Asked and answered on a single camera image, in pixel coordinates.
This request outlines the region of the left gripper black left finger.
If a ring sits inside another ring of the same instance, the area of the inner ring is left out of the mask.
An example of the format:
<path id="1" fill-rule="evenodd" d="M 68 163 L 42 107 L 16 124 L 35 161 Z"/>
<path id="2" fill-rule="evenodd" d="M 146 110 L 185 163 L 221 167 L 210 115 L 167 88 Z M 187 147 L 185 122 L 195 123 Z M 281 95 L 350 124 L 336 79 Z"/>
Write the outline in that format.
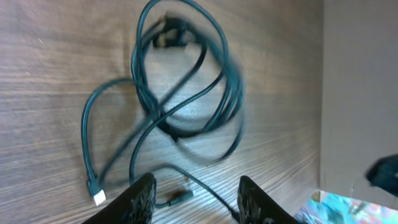
<path id="1" fill-rule="evenodd" d="M 151 224 L 156 202 L 156 185 L 152 173 L 144 174 L 83 224 Z"/>

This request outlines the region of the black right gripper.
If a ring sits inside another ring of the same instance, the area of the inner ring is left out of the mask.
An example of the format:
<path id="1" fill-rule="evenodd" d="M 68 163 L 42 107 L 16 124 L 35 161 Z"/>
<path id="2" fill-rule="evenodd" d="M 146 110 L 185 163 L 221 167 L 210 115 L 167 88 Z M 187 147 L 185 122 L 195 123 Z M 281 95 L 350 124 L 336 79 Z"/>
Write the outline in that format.
<path id="1" fill-rule="evenodd" d="M 366 172 L 372 187 L 379 187 L 397 196 L 397 154 L 379 158 Z"/>

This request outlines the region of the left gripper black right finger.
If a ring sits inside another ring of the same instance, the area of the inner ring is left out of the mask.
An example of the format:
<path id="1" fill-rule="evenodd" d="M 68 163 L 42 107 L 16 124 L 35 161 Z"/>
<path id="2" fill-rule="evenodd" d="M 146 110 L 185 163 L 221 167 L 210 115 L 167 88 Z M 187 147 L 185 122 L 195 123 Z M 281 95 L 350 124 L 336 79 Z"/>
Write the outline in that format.
<path id="1" fill-rule="evenodd" d="M 299 223 L 246 175 L 239 180 L 237 203 L 240 224 Z"/>

